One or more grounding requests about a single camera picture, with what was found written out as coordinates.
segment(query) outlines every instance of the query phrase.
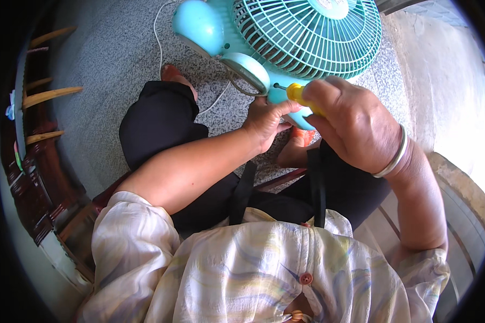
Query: yellow screwdriver handle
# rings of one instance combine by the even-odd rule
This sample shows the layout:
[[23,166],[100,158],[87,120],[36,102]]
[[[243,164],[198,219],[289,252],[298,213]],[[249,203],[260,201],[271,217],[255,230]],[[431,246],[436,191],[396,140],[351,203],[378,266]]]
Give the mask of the yellow screwdriver handle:
[[323,111],[321,109],[319,109],[316,106],[316,104],[314,104],[314,102],[306,101],[306,100],[302,99],[302,92],[304,91],[304,88],[305,88],[305,86],[301,86],[298,83],[291,84],[285,90],[285,92],[287,94],[287,98],[290,99],[290,100],[298,102],[300,105],[302,105],[304,107],[310,107],[312,113],[319,115],[319,116],[322,116],[322,117],[325,117],[325,115],[323,114]]

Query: screwdriver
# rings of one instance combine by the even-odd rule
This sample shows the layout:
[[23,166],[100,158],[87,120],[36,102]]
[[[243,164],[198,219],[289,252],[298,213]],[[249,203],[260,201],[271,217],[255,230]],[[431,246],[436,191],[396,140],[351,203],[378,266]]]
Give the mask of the screwdriver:
[[278,83],[273,84],[273,87],[280,88],[284,90],[287,94],[287,98],[293,101],[298,102],[301,106],[311,108],[312,113],[325,117],[325,114],[321,109],[319,109],[314,102],[306,101],[302,99],[302,92],[304,91],[305,86],[302,86],[298,83],[292,83],[288,87],[284,87]]

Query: electric fan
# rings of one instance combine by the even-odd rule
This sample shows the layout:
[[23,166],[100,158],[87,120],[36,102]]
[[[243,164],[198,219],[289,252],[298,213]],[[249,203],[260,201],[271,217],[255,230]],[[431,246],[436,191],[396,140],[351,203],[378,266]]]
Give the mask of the electric fan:
[[[186,0],[174,12],[173,29],[201,55],[221,55],[227,69],[272,103],[287,100],[276,83],[362,73],[381,42],[373,0]],[[305,107],[285,119],[312,130],[302,118],[310,114]]]

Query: red sandal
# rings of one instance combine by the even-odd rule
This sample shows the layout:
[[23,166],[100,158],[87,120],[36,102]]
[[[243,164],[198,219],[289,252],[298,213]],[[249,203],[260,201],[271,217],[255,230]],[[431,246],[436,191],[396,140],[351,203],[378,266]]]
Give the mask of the red sandal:
[[291,131],[290,138],[293,138],[293,137],[303,138],[304,147],[307,147],[311,143],[315,133],[316,133],[316,130],[302,130],[300,128],[293,126],[293,131]]

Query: wrist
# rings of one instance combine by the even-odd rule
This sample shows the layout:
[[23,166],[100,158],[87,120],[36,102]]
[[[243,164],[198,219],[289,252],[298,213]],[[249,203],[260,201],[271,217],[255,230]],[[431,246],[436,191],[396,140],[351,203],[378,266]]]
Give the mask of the wrist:
[[247,127],[241,127],[236,131],[245,138],[244,141],[246,143],[246,151],[248,152],[248,156],[250,156],[248,160],[261,153],[262,142],[259,134],[256,131],[253,129],[248,129]]
[[411,169],[414,167],[413,160],[417,153],[418,150],[416,149],[416,143],[408,138],[404,155],[399,160],[399,163],[395,166],[395,168],[385,175],[384,178],[390,183],[409,180],[411,177]]

